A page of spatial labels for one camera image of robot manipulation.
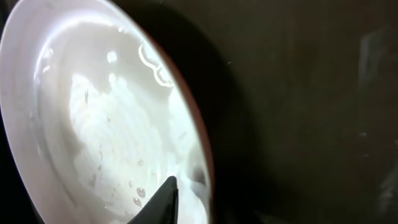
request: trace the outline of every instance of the dark background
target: dark background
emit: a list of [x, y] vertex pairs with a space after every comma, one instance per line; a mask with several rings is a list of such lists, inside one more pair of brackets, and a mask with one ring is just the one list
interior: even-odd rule
[[[201, 109], [218, 223], [398, 223], [398, 1], [115, 3]], [[2, 153], [1, 212], [33, 217]]]

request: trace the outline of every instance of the bowl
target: bowl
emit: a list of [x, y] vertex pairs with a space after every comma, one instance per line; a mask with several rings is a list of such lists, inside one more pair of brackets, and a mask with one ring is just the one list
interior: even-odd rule
[[210, 221], [200, 112], [171, 59], [113, 3], [19, 1], [0, 74], [12, 155], [45, 223], [127, 222], [171, 175], [178, 222]]

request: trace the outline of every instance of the black countertop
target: black countertop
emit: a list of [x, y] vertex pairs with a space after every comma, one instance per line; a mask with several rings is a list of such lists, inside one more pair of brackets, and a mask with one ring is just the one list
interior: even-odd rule
[[398, 1], [115, 3], [198, 102], [218, 223], [398, 222]]

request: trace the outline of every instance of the bubble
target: bubble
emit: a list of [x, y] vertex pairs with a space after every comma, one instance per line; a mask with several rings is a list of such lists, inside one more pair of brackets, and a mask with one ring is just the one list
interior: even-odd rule
[[138, 198], [134, 198], [133, 201], [134, 201], [134, 203], [135, 203], [136, 205], [142, 207], [141, 201], [140, 201]]
[[138, 196], [144, 198], [145, 197], [145, 190], [142, 187], [137, 188], [137, 194]]

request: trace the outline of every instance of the black object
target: black object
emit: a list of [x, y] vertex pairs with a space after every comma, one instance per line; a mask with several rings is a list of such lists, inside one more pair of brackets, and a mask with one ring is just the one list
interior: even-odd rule
[[176, 224], [177, 217], [177, 179], [170, 176], [128, 224]]

